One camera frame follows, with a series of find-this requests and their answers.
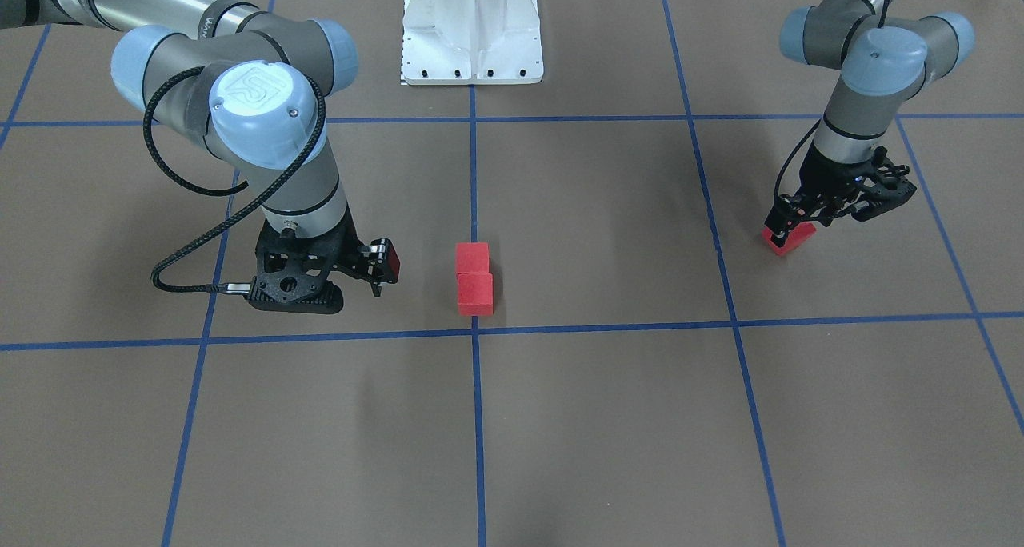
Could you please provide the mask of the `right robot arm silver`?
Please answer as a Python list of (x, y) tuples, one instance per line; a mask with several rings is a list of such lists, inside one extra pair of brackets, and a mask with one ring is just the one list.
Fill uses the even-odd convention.
[[(330, 146), (326, 99), (358, 73), (339, 23), (289, 20), (242, 0), (2, 0), (4, 29), (106, 27), (121, 33), (110, 60), (117, 91), (143, 114), (154, 163), (186, 190), (254, 200), (161, 260), (154, 287), (241, 296), (275, 313), (339, 313), (334, 271), (374, 296), (398, 280), (388, 238), (362, 243)], [(172, 285), (163, 274), (261, 211), (256, 274), (248, 282)]]

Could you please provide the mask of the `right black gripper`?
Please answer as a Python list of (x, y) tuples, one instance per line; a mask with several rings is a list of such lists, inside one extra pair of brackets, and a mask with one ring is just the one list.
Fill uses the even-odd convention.
[(332, 315), (344, 307), (342, 289), (329, 280), (340, 271), (377, 291), (377, 242), (362, 243), (351, 212), (321, 236), (300, 238), (264, 222), (255, 247), (257, 271), (250, 305), (268, 313)]

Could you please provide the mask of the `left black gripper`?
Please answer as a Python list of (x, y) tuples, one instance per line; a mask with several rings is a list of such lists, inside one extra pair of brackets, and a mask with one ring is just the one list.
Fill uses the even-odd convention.
[(809, 148), (798, 171), (800, 186), (793, 196), (774, 198), (766, 229), (771, 238), (788, 238), (802, 222), (830, 224), (848, 215), (867, 222), (918, 193), (908, 174), (910, 168), (893, 164), (885, 148), (855, 164), (838, 163)]

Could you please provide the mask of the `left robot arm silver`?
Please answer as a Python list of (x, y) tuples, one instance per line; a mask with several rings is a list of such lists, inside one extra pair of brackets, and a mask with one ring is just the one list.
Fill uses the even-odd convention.
[(918, 186), (892, 163), (882, 139), (900, 106), (954, 72), (976, 47), (961, 14), (892, 16), (893, 0), (822, 0), (790, 12), (779, 36), (786, 58), (837, 70), (829, 102), (796, 150), (798, 188), (773, 191), (765, 237), (779, 251), (816, 224), (867, 222), (906, 204)]

